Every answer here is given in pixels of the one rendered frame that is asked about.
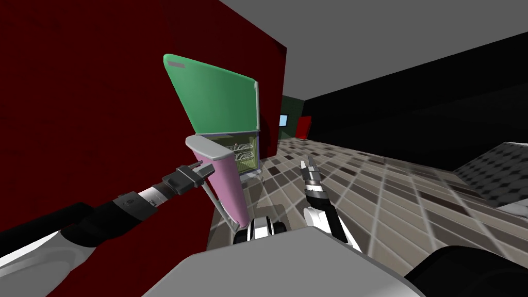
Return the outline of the green fridge door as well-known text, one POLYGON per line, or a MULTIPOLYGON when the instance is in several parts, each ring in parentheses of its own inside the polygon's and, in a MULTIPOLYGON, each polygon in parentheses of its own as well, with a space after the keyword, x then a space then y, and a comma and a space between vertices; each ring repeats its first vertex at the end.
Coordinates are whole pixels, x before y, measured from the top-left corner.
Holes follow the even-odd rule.
POLYGON ((173 54, 163 64, 196 134, 260 130, 256 80, 173 54))

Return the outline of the grey bar door handle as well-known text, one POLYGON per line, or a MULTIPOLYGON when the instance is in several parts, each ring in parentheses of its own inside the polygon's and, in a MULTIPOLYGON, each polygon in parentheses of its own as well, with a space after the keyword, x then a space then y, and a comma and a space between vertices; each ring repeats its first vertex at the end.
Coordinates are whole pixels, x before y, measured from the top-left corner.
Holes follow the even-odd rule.
POLYGON ((235 234, 239 228, 240 228, 240 225, 238 224, 238 222, 236 220, 234 220, 228 213, 227 211, 224 209, 222 203, 220 202, 220 200, 218 200, 216 198, 216 196, 214 195, 213 191, 211 190, 210 186, 208 185, 207 181, 205 181, 203 184, 202 184, 202 188, 205 190, 205 192, 207 193, 207 195, 210 197, 212 203, 214 204, 216 210, 218 211, 218 213, 221 215, 221 217, 223 218, 224 222, 227 224, 227 226, 229 227, 230 231, 235 234))

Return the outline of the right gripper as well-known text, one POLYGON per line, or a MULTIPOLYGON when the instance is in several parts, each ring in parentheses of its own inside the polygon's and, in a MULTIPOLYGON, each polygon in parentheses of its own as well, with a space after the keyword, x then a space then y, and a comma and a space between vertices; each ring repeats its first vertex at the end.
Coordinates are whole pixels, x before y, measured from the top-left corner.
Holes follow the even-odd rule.
POLYGON ((302 177, 305 183, 306 191, 324 192, 321 185, 321 174, 317 168, 316 163, 311 155, 308 155, 309 166, 306 165, 305 161, 300 161, 300 169, 302 171, 302 177))

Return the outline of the grey checkered bed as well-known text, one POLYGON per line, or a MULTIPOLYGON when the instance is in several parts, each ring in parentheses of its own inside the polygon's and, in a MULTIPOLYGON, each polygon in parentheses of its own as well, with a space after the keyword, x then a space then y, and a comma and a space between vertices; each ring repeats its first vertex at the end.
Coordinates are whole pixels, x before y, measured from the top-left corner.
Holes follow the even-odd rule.
POLYGON ((488 206, 528 220, 528 143, 504 142, 453 173, 488 206))

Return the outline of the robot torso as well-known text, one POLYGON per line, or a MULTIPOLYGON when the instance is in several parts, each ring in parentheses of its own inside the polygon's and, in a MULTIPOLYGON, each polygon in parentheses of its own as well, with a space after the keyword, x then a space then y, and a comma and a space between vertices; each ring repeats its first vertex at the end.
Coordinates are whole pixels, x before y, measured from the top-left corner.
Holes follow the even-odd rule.
POLYGON ((142 297, 425 297, 315 227, 191 255, 142 297))

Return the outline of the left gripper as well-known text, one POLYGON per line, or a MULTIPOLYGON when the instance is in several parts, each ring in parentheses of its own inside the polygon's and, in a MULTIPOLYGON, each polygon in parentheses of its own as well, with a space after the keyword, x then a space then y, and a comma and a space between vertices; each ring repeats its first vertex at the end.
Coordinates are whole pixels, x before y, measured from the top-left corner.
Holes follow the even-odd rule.
POLYGON ((204 184, 206 179, 215 172, 212 163, 198 161, 189 166, 180 166, 175 172, 164 176, 162 182, 168 186, 175 195, 183 195, 191 188, 204 184))

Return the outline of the grey fridge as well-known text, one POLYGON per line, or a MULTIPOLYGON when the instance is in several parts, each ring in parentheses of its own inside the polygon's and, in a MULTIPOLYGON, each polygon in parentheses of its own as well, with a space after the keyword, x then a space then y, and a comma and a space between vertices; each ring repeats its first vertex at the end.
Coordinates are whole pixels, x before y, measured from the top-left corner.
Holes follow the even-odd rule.
POLYGON ((263 180, 260 165, 260 106, 259 84, 253 84, 248 97, 237 97, 227 101, 227 110, 218 116, 227 126, 217 133, 202 134, 203 137, 234 152, 235 164, 242 183, 251 178, 263 180))

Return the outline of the pink fridge door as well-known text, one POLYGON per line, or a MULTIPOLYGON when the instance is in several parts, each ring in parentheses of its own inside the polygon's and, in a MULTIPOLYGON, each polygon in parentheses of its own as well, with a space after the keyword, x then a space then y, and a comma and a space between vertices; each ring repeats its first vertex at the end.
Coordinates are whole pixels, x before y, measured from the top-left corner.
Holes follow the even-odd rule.
POLYGON ((246 228, 250 218, 235 153, 200 135, 186 137, 185 144, 193 151, 198 161, 213 164, 215 172, 208 177, 211 190, 240 228, 246 228))

